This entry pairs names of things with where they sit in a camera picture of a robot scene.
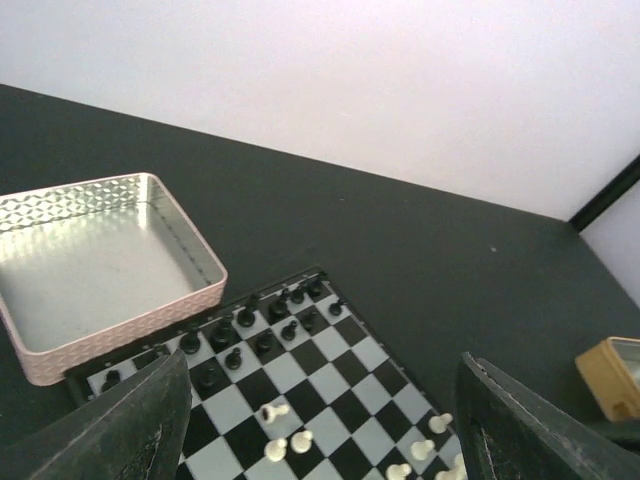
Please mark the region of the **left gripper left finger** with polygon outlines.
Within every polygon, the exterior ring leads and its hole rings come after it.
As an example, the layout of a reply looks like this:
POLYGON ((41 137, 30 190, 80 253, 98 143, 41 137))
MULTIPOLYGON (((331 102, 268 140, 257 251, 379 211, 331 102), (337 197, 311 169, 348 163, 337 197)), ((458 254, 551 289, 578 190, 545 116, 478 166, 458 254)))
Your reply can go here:
POLYGON ((186 357, 163 355, 1 452, 3 479, 173 479, 191 411, 186 357))

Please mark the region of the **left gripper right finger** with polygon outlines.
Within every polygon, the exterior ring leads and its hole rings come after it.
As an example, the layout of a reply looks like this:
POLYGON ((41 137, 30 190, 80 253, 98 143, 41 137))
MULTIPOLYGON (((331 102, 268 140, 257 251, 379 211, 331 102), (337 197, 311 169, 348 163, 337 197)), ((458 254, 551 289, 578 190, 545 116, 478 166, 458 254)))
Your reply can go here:
POLYGON ((499 368, 461 355, 455 423, 470 479, 637 479, 639 422, 581 423, 499 368))

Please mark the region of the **white pawn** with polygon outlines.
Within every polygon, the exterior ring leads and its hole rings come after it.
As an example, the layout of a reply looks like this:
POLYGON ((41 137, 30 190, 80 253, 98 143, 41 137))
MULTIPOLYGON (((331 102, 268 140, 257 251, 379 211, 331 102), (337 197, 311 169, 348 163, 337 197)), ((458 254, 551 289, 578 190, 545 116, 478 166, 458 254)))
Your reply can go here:
POLYGON ((467 471, 462 453, 454 457, 454 466, 450 470, 438 472, 434 480, 466 480, 467 471))

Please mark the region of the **white chess piece corner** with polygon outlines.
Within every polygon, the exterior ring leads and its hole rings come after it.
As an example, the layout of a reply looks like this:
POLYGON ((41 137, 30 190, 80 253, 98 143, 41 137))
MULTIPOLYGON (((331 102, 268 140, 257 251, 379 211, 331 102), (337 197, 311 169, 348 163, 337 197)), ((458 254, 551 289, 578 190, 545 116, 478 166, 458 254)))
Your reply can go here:
POLYGON ((448 429, 452 421, 453 415, 451 413, 434 415, 428 420, 428 427, 432 433, 439 435, 448 429))

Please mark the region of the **white chess piece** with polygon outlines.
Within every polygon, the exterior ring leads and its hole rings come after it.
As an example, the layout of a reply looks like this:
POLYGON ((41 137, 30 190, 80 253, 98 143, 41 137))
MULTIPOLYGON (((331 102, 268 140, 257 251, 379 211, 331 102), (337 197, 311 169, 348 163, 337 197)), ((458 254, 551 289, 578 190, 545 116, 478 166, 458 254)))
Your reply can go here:
POLYGON ((435 448, 435 442, 427 439, 413 442, 410 446, 410 453, 416 461, 424 462, 435 448))
POLYGON ((387 480, 406 480, 412 473, 412 467, 408 463, 391 464, 385 471, 387 480))

